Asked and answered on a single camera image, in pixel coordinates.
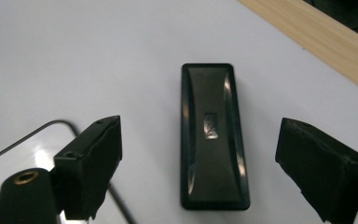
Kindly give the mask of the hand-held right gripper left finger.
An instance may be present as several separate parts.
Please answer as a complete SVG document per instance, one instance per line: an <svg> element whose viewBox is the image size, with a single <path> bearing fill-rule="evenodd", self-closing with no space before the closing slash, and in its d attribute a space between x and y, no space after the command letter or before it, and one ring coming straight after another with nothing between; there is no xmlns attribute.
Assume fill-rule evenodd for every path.
<svg viewBox="0 0 358 224"><path fill-rule="evenodd" d="M121 160L119 116L93 122L54 156L53 177L66 218L96 217Z"/></svg>

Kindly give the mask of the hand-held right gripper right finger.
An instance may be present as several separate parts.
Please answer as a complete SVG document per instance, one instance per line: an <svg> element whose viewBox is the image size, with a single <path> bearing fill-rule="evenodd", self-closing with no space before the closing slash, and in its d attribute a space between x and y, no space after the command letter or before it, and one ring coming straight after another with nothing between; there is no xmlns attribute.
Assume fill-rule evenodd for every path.
<svg viewBox="0 0 358 224"><path fill-rule="evenodd" d="M318 128L282 119L275 161L322 221L353 224L358 214L358 152Z"/></svg>

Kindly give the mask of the white paddle whiteboard black rim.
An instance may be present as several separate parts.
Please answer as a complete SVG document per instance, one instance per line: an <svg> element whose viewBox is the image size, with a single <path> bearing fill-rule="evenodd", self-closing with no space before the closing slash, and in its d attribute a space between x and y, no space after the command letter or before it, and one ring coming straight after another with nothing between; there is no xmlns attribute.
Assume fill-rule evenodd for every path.
<svg viewBox="0 0 358 224"><path fill-rule="evenodd" d="M8 177L19 171L35 167L51 170L53 156L78 135L79 130L75 124L67 120L53 120L1 150L0 188ZM61 224L137 224L113 183L109 186L96 218L69 220L61 213L59 221Z"/></svg>

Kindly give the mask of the black whiteboard eraser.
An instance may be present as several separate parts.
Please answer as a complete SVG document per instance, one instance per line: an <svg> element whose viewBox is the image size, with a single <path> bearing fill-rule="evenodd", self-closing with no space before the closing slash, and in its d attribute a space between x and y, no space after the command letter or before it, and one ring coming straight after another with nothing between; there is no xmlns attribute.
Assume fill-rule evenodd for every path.
<svg viewBox="0 0 358 224"><path fill-rule="evenodd" d="M246 210L250 193L233 66L186 63L180 199L187 210Z"/></svg>

